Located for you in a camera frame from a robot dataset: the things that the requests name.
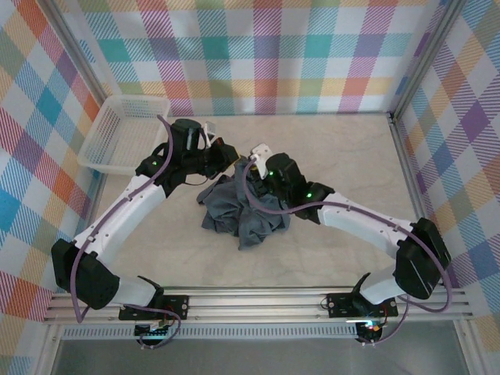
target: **marble floor surface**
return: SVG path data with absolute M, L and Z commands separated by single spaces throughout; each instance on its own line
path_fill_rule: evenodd
M 308 180 L 382 213 L 415 219 L 385 115 L 193 119 L 216 123 L 217 135 L 242 155 L 266 142 L 273 152 L 295 159 Z M 107 177 L 99 215 L 129 180 Z M 142 275 L 166 286 L 346 286 L 392 262 L 365 241 L 295 216 L 286 233 L 238 251 L 237 238 L 201 228 L 205 207 L 195 199 L 203 188 L 176 189 L 130 234 L 112 271 Z

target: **colorful plaid pattern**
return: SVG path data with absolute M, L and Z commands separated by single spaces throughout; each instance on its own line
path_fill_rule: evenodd
M 445 14 L 446 7 L 450 3 L 451 0 L 439 0 L 439 4 L 434 11 L 434 14 L 432 18 L 430 19 L 429 24 L 427 25 L 427 29 L 425 30 L 425 33 L 423 33 L 422 39 L 420 39 L 420 42 L 418 44 L 418 47 L 415 49 L 415 52 L 413 53 L 412 59 L 409 63 L 408 69 L 406 70 L 405 75 L 399 82 L 398 89 L 396 90 L 396 94 L 392 99 L 391 102 L 391 108 L 389 109 L 390 112 L 394 112 L 396 105 L 399 103 L 399 100 L 401 99 L 401 96 L 403 92 L 406 89 L 406 86 L 408 85 L 409 79 L 412 77 L 412 75 L 415 73 L 415 70 L 418 66 L 418 63 L 420 62 L 420 57 L 422 53 L 427 49 L 429 46 L 432 38 L 431 35 L 433 32 L 435 32 L 436 28 L 438 27 L 439 23 L 441 22 L 441 19 L 443 15 Z
M 167 95 L 175 116 L 386 111 L 413 55 L 410 41 L 436 7 L 429 0 L 78 3 L 120 90 Z
M 0 9 L 0 374 L 24 374 L 55 290 L 50 248 L 97 188 L 77 153 L 98 106 L 35 0 Z
M 469 0 L 403 116 L 430 217 L 500 367 L 500 2 Z

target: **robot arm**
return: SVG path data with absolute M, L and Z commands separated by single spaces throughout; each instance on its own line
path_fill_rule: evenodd
M 239 155 L 234 147 L 225 145 L 222 138 L 210 139 L 210 133 L 192 120 L 177 120 L 171 128 L 173 153 L 168 166 L 154 182 L 137 193 L 139 187 L 154 177 L 166 162 L 168 144 L 161 144 L 136 169 L 123 193 L 89 228 L 74 241 L 59 239 L 52 246 L 52 262 L 56 283 L 70 291 L 70 273 L 77 253 L 89 241 L 77 266 L 77 297 L 93 309 L 109 303 L 148 306 L 161 309 L 163 289 L 143 277 L 118 277 L 111 265 L 128 235 L 172 191 L 186 181 L 189 174 L 213 179 L 233 164 Z M 198 149 L 199 138 L 204 149 Z M 112 215 L 104 220 L 113 210 Z M 98 233 L 92 236 L 99 224 Z
M 418 299 L 430 297 L 441 273 L 414 238 L 433 252 L 444 270 L 451 261 L 441 235 L 431 221 L 421 218 L 412 223 L 395 219 L 358 205 L 331 187 L 308 182 L 293 159 L 284 153 L 274 155 L 265 144 L 252 150 L 251 159 L 256 167 L 251 170 L 251 181 L 258 194 L 276 195 L 291 209 L 307 205 L 294 214 L 304 220 L 347 231 L 395 259 L 388 268 L 364 275 L 352 291 L 353 304 L 361 316 L 370 314 L 383 301 L 399 295 L 408 294 Z

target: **black bracket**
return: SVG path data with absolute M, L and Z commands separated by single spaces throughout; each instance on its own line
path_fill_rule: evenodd
M 327 295 L 326 307 L 329 318 L 383 318 L 386 311 L 387 316 L 398 316 L 398 307 L 394 298 L 389 298 L 375 305 L 367 314 L 361 314 L 354 306 L 352 293 L 330 293 Z
M 188 318 L 189 296 L 188 295 L 163 295 L 156 305 L 157 309 L 165 309 L 176 313 L 181 320 Z M 149 312 L 125 306 L 120 310 L 119 320 L 162 320 L 165 314 L 160 312 Z

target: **crumpled fabric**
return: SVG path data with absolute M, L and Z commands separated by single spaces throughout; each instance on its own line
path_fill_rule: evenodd
M 247 163 L 248 160 L 240 159 L 234 165 L 232 177 L 221 176 L 196 198 L 198 204 L 207 208 L 202 227 L 238 237 L 239 250 L 259 245 L 273 232 L 285 231 L 290 227 L 290 215 L 271 215 L 250 206 L 242 184 L 243 169 Z M 248 184 L 248 187 L 255 196 L 252 184 Z M 268 209 L 286 209 L 286 206 L 281 205 L 279 199 L 271 194 L 266 194 L 258 200 Z

